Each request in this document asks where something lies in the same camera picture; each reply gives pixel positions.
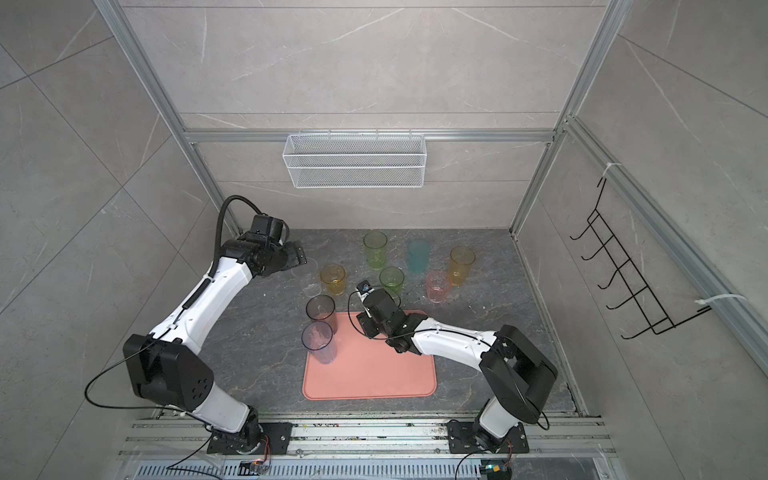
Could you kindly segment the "dark grey tall glass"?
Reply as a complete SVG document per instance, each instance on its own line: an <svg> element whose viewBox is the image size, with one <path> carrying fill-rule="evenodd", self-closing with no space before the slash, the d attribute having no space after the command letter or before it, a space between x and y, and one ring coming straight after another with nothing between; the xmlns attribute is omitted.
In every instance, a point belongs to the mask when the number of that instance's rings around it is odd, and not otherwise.
<svg viewBox="0 0 768 480"><path fill-rule="evenodd" d="M311 321L325 322L334 334L337 333L336 304L330 295L321 294L312 297L306 304L305 313Z"/></svg>

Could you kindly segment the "blue tall glass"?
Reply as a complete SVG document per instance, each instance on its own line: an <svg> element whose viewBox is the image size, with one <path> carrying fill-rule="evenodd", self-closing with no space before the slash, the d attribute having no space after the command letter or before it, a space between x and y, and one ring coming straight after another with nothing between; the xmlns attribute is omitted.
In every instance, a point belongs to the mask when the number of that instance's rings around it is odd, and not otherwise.
<svg viewBox="0 0 768 480"><path fill-rule="evenodd" d="M302 331L301 341L311 358L320 364L328 365L337 356L334 332L325 321L314 321Z"/></svg>

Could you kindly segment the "green tall glass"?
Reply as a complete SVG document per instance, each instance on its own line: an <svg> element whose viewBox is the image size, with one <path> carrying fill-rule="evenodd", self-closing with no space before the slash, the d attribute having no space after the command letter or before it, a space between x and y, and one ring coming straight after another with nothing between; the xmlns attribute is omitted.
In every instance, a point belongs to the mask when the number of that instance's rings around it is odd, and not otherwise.
<svg viewBox="0 0 768 480"><path fill-rule="evenodd" d="M363 237L363 247L366 262L374 270L381 270L386 266L386 247L388 237L381 231L369 231Z"/></svg>

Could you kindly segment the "clear short glass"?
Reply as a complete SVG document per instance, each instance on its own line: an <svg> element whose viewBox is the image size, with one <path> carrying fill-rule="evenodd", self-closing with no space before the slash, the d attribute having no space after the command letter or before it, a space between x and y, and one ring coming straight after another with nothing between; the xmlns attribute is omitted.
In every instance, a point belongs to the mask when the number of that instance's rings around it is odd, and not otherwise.
<svg viewBox="0 0 768 480"><path fill-rule="evenodd" d="M304 264L291 269L290 272L305 296L314 297L321 293L319 267L315 259L308 257Z"/></svg>

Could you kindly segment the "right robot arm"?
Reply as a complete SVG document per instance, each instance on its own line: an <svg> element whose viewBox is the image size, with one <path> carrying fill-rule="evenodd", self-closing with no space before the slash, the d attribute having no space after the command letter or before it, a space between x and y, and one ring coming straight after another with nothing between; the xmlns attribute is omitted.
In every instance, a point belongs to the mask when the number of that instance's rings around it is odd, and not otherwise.
<svg viewBox="0 0 768 480"><path fill-rule="evenodd" d="M400 354L443 357L482 373L493 396L472 426L480 449L498 452L512 442L511 432L544 416L558 370L519 329L469 330L407 313L387 290L367 281L357 285L356 293L363 312L352 324L360 334Z"/></svg>

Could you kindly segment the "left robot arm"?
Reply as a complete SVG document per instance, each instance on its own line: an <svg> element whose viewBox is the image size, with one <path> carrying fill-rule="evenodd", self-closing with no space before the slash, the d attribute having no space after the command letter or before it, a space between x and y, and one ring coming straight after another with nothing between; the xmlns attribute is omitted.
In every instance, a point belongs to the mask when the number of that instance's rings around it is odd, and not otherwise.
<svg viewBox="0 0 768 480"><path fill-rule="evenodd" d="M227 306L251 280L306 263L301 244L289 237L283 220L259 213L235 239L223 241L216 234L210 270L195 289L149 334L134 334L123 345L137 397L191 414L236 449L256 448L262 436L256 410L221 389L199 353Z"/></svg>

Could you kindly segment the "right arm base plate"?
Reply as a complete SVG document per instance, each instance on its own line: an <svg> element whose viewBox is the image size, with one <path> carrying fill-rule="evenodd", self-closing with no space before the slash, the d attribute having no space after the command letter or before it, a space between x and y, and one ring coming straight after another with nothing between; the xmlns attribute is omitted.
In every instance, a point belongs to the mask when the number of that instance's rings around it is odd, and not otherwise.
<svg viewBox="0 0 768 480"><path fill-rule="evenodd" d="M512 453L527 454L530 447L524 426L518 423L502 438L496 438L482 429L478 421L464 422L452 419L445 423L449 451L453 454L466 453Z"/></svg>

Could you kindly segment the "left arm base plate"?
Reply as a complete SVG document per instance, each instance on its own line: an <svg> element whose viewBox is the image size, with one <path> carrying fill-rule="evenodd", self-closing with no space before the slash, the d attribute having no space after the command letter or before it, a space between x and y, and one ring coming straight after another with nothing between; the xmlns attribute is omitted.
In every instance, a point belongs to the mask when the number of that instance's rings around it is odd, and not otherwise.
<svg viewBox="0 0 768 480"><path fill-rule="evenodd" d="M293 424L290 422L247 423L238 433L214 429L208 454L284 455L287 453Z"/></svg>

